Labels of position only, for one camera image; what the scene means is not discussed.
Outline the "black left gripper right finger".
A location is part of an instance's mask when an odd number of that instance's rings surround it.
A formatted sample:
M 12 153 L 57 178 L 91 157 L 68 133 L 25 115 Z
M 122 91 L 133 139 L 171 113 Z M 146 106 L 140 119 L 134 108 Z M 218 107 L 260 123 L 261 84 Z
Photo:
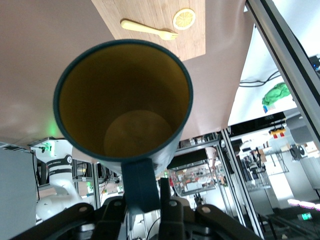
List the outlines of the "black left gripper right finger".
M 181 197 L 172 198 L 168 178 L 160 179 L 161 240 L 259 240 L 253 231 L 216 206 L 199 205 L 192 210 Z

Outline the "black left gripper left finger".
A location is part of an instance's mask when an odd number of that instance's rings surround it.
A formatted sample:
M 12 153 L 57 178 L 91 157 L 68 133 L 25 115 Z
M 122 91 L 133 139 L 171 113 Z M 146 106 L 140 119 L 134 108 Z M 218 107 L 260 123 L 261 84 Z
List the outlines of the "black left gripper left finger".
M 117 240 L 125 212 L 126 202 L 120 196 L 108 198 L 97 210 L 88 203 L 77 203 L 12 239 Z

